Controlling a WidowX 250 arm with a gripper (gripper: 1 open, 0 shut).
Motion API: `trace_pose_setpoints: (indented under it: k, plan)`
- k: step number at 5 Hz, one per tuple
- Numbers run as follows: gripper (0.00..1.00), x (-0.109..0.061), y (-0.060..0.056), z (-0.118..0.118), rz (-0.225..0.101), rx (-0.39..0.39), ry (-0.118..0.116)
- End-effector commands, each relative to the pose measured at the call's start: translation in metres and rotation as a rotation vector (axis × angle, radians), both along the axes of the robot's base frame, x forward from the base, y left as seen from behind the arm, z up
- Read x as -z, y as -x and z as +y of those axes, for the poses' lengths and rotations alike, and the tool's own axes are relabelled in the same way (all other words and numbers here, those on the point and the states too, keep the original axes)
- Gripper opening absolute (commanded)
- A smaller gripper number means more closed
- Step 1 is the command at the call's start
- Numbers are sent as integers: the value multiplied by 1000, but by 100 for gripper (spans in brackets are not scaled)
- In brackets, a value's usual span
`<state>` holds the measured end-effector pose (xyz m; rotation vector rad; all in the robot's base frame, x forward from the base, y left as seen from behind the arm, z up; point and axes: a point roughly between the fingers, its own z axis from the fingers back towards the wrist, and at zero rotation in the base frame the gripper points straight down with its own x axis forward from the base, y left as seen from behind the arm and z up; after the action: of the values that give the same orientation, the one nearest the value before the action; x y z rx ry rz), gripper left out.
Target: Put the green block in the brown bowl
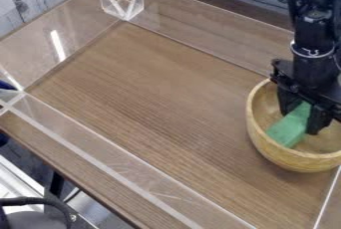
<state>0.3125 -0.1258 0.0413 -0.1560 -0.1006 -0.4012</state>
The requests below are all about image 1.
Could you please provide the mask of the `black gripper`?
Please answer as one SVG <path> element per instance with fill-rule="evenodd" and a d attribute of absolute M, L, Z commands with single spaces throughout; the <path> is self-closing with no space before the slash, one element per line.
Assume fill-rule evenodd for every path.
<path fill-rule="evenodd" d="M 333 119 L 341 119 L 341 87 L 337 78 L 335 46 L 308 49 L 291 46 L 293 60 L 274 59 L 270 81 L 277 85 L 277 97 L 282 115 L 292 113 L 307 102 L 311 104 L 307 133 L 317 135 Z"/>

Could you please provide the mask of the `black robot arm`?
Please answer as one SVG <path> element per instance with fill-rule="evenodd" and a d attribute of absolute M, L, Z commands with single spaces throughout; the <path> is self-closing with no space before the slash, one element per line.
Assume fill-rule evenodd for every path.
<path fill-rule="evenodd" d="M 305 132 L 316 135 L 341 121 L 341 0 L 278 0 L 288 5 L 291 60 L 272 61 L 280 110 L 311 104 Z"/>

